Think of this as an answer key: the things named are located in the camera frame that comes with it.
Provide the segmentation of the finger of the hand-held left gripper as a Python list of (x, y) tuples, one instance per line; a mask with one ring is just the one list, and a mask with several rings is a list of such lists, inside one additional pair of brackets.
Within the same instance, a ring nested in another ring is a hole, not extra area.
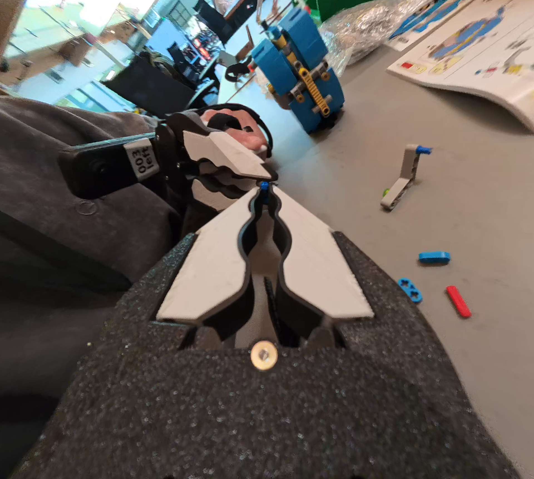
[(183, 143), (194, 162), (211, 162), (215, 167), (228, 168), (236, 176), (261, 181), (277, 181), (278, 175), (256, 154), (224, 131), (206, 135), (183, 131)]
[(221, 212), (257, 187), (257, 180), (237, 176), (227, 167), (216, 167), (211, 162), (199, 164), (199, 174), (191, 183), (192, 197), (197, 202)]

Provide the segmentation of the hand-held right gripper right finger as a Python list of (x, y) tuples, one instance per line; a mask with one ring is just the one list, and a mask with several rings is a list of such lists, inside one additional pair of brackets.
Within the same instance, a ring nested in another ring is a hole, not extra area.
[(269, 207), (283, 292), (331, 321), (373, 318), (331, 227), (278, 187), (270, 188)]

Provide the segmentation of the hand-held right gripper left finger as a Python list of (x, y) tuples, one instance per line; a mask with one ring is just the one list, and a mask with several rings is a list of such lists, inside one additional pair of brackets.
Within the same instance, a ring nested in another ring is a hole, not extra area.
[(157, 312), (158, 322), (200, 324), (228, 307), (246, 286), (249, 273), (239, 236), (255, 217), (249, 190), (197, 230), (193, 245)]

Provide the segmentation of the person's left forearm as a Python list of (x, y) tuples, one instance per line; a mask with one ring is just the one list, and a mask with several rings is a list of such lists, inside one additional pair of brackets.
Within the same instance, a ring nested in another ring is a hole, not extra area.
[(130, 135), (154, 126), (131, 113), (95, 113), (1, 96), (1, 209), (53, 209), (75, 199), (58, 165), (68, 147)]

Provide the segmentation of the grey desk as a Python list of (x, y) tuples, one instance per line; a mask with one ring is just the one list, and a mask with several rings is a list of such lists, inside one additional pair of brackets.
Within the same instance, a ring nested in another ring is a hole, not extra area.
[[(393, 279), (415, 283), (478, 414), (532, 478), (533, 134), (491, 102), (392, 76), (397, 58), (379, 48), (347, 69), (343, 115), (313, 137), (254, 81), (244, 97), (272, 132), (282, 189)], [(380, 202), (408, 144), (432, 153), (388, 212)], [(433, 250), (450, 262), (418, 261)], [(457, 314), (450, 285), (471, 318)]]

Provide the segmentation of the person's left hand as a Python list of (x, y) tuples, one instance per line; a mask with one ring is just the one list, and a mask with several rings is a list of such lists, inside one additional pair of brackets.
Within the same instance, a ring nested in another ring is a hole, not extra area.
[(201, 120), (205, 125), (208, 125), (210, 120), (217, 115), (229, 115), (237, 119), (239, 128), (227, 127), (224, 131), (247, 149), (259, 151), (263, 146), (267, 146), (268, 142), (265, 135), (257, 122), (247, 111), (231, 110), (228, 108), (221, 110), (206, 110), (205, 113), (201, 115)]

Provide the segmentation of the blue cross-hole brick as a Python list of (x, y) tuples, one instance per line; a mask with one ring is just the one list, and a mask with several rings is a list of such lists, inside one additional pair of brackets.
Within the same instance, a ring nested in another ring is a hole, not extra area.
[(398, 280), (397, 284), (402, 289), (402, 291), (408, 296), (411, 302), (421, 303), (423, 301), (423, 296), (420, 290), (410, 279), (401, 278)]

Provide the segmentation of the black office chair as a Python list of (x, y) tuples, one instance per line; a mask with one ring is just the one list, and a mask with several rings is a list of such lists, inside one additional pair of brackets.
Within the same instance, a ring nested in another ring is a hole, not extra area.
[(212, 80), (189, 87), (139, 55), (113, 78), (103, 80), (101, 84), (158, 118), (188, 109), (205, 108), (209, 104), (204, 98), (215, 91)]

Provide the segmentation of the person's torso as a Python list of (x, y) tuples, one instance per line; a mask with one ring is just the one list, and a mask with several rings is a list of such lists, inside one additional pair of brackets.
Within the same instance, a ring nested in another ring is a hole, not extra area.
[(1, 478), (35, 443), (119, 298), (179, 240), (182, 214), (71, 199), (46, 233), (1, 211)]

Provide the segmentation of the grey angled beam brick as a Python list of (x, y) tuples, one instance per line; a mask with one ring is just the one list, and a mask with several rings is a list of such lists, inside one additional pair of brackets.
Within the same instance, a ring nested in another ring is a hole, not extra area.
[(385, 193), (380, 206), (390, 212), (400, 201), (404, 193), (413, 185), (417, 175), (419, 160), (422, 155), (430, 155), (432, 148), (417, 144), (408, 144), (404, 150), (400, 175), (392, 187)]

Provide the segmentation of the blue toy robot model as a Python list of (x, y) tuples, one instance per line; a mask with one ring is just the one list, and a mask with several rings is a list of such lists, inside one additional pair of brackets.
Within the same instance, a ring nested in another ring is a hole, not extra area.
[(344, 93), (309, 12), (293, 8), (279, 22), (264, 20), (260, 25), (266, 38), (251, 57), (272, 95), (287, 100), (307, 134), (333, 127), (344, 105)]

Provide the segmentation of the red short brick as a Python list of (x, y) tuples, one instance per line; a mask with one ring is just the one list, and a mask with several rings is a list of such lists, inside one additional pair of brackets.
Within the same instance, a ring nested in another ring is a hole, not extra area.
[(445, 289), (451, 303), (453, 304), (457, 314), (462, 318), (471, 318), (472, 313), (467, 303), (464, 301), (463, 296), (459, 292), (458, 288), (454, 285), (449, 285)]

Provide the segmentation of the clear plastic bag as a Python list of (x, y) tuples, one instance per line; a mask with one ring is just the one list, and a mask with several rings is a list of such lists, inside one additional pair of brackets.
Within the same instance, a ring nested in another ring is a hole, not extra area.
[(319, 33), (326, 60), (337, 77), (384, 44), (401, 23), (428, 0), (374, 0), (344, 9), (324, 21)]

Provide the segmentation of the instruction booklet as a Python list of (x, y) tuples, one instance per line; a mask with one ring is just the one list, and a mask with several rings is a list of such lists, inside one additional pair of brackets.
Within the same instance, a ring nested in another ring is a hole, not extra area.
[(483, 97), (533, 131), (533, 0), (473, 0), (387, 72)]

